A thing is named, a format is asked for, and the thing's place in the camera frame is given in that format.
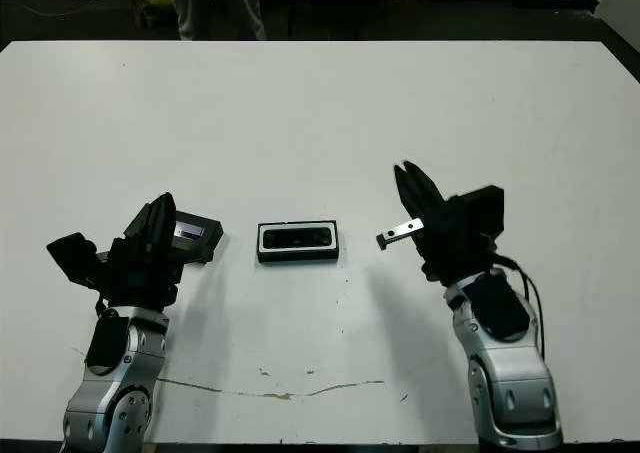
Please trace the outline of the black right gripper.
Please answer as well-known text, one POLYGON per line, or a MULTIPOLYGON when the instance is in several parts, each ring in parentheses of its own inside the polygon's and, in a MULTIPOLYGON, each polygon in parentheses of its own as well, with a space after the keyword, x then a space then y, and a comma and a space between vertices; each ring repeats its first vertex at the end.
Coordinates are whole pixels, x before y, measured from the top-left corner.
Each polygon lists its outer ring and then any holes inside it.
POLYGON ((461 195, 444 201, 433 180, 416 164, 394 166, 400 201, 412 218, 376 236, 381 250, 410 238, 424 260, 429 281, 448 287, 491 268, 501 235, 499 195, 461 195))

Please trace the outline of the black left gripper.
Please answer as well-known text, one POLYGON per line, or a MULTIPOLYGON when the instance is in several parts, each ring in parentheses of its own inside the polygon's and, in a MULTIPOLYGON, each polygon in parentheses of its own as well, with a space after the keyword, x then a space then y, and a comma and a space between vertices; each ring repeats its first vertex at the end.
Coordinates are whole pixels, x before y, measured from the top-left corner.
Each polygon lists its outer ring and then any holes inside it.
POLYGON ((172 242, 176 205, 166 192, 149 204, 145 235, 115 238, 101 265, 100 296, 111 306, 170 306, 183 266, 172 242))

